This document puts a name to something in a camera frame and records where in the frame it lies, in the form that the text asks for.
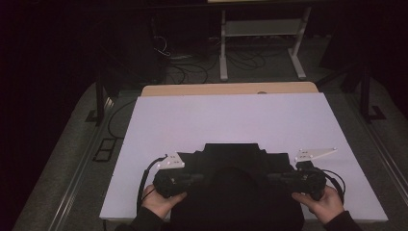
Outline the person's left hand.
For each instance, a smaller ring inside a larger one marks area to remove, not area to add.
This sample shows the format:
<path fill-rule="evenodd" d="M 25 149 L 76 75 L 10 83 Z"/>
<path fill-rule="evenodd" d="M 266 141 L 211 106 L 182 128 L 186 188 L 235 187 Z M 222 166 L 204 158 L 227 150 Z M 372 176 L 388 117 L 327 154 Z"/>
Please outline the person's left hand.
<path fill-rule="evenodd" d="M 142 194 L 141 206 L 153 212 L 156 216 L 164 219 L 171 209 L 187 197 L 185 192 L 164 198 L 156 192 L 153 185 L 148 185 Z"/>

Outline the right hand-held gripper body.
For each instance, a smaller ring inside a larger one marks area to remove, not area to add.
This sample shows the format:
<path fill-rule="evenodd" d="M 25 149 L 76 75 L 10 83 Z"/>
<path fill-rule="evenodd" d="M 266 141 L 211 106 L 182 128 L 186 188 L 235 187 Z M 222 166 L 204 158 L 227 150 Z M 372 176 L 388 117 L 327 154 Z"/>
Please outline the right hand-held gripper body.
<path fill-rule="evenodd" d="M 324 196 L 326 180 L 338 188 L 336 179 L 312 163 L 313 160 L 333 154 L 336 151 L 336 147 L 299 149 L 294 157 L 296 170 L 289 173 L 289 180 L 287 181 L 292 191 L 309 194 L 315 201 L 319 201 Z"/>

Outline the metal floor rail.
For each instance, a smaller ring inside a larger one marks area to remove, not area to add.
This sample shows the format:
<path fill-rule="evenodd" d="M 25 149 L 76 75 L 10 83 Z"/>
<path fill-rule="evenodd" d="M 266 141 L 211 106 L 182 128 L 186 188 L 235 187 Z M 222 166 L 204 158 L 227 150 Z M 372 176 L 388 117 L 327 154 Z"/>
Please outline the metal floor rail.
<path fill-rule="evenodd" d="M 77 168 L 75 169 L 75 172 L 60 202 L 58 210 L 53 217 L 47 231 L 63 231 L 65 221 L 74 204 L 78 191 L 80 190 L 81 185 L 85 179 L 85 174 L 87 172 L 88 165 L 91 162 L 91 157 L 94 155 L 94 152 L 96 151 L 96 145 L 102 137 L 103 127 L 105 126 L 105 124 L 106 122 L 102 117 L 101 120 L 97 122 L 93 127 L 87 147 L 80 159 Z"/>
<path fill-rule="evenodd" d="M 364 127 L 365 131 L 370 137 L 370 140 L 373 142 L 374 147 L 379 153 L 379 158 L 382 165 L 389 174 L 391 180 L 395 184 L 395 187 L 400 194 L 400 197 L 408 207 L 408 180 L 403 176 L 401 170 L 398 168 L 395 160 L 390 155 L 389 150 L 387 149 L 384 142 L 380 139 L 378 132 L 374 129 L 372 125 L 372 119 L 365 118 L 359 109 L 358 101 L 350 94 L 345 96 L 347 103 L 350 108 L 353 110 L 353 113 L 359 120 L 359 122 Z"/>

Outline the white metal stand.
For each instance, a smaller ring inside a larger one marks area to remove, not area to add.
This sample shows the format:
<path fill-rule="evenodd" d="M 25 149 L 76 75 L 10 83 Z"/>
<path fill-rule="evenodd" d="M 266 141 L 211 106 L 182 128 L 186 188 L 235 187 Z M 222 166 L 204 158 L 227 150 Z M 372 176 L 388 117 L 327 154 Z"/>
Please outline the white metal stand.
<path fill-rule="evenodd" d="M 222 12 L 219 55 L 220 80 L 228 80 L 226 39 L 257 36 L 295 36 L 295 42 L 288 49 L 288 53 L 298 79 L 305 80 L 306 73 L 297 54 L 304 37 L 311 10 L 311 7 L 305 8 L 300 18 L 233 21 L 228 21 L 226 19 L 226 12 Z"/>

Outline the white table cover sheet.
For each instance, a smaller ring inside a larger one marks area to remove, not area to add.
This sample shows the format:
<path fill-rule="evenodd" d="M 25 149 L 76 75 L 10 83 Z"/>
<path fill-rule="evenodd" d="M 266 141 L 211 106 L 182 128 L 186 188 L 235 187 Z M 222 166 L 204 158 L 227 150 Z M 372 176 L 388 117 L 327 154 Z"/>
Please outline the white table cover sheet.
<path fill-rule="evenodd" d="M 134 218 L 142 173 L 151 162 L 207 143 L 256 143 L 291 159 L 301 149 L 331 149 L 314 164 L 342 176 L 344 205 L 352 217 L 358 222 L 388 218 L 321 93 L 138 98 L 100 217 Z"/>

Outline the black metal stand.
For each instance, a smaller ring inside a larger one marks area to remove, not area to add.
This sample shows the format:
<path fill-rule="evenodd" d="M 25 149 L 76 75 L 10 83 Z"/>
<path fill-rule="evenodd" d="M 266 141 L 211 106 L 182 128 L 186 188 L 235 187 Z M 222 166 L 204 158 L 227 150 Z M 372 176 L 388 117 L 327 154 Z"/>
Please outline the black metal stand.
<path fill-rule="evenodd" d="M 360 87 L 359 112 L 365 122 L 371 124 L 373 120 L 383 120 L 385 115 L 378 106 L 370 104 L 370 69 L 366 64 L 352 62 L 339 70 L 330 73 L 315 82 L 318 88 L 323 87 L 336 78 L 344 76 L 340 89 L 345 93 L 353 93 Z"/>

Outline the person's right hand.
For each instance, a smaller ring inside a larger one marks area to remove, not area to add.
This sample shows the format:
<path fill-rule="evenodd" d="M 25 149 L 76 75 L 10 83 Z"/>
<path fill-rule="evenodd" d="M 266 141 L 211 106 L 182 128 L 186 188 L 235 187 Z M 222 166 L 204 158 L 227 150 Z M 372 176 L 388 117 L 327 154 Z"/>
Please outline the person's right hand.
<path fill-rule="evenodd" d="M 323 197 L 319 201 L 315 201 L 309 194 L 300 192 L 293 192 L 292 198 L 305 205 L 323 224 L 344 212 L 344 205 L 338 192 L 329 186 L 324 188 Z"/>

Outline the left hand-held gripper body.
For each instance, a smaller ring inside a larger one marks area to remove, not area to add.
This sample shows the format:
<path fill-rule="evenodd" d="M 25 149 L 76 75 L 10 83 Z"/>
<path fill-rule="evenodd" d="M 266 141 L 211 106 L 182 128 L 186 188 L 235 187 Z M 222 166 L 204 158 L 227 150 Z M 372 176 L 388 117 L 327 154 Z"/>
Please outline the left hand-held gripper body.
<path fill-rule="evenodd" d="M 184 171 L 185 163 L 178 153 L 166 155 L 156 164 L 158 170 L 153 185 L 164 198 L 184 193 L 190 185 L 190 176 Z"/>

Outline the black tank top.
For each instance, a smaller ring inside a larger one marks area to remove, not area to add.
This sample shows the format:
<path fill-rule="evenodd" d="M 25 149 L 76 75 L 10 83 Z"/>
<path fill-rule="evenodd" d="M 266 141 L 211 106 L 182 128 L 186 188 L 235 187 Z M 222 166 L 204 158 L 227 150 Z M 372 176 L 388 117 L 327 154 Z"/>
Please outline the black tank top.
<path fill-rule="evenodd" d="M 204 184 L 213 183 L 226 170 L 237 170 L 257 185 L 268 184 L 268 176 L 291 172 L 287 153 L 267 153 L 257 143 L 207 143 L 202 151 L 180 153 L 184 174 L 201 175 Z"/>

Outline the light wooden table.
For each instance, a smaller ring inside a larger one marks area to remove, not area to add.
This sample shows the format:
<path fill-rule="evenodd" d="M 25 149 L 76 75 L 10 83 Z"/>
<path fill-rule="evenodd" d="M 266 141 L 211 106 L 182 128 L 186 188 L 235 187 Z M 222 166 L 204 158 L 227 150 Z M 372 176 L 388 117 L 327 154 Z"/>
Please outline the light wooden table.
<path fill-rule="evenodd" d="M 312 82 L 159 85 L 144 87 L 142 96 L 315 93 Z"/>

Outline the black floor socket frame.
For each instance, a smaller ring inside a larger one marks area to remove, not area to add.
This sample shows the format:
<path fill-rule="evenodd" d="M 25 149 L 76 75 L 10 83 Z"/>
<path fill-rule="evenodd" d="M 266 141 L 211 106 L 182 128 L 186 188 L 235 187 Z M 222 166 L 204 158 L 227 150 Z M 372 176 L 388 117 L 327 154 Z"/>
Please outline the black floor socket frame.
<path fill-rule="evenodd" d="M 112 159 L 116 139 L 104 138 L 96 150 L 92 160 L 97 163 L 107 163 Z"/>

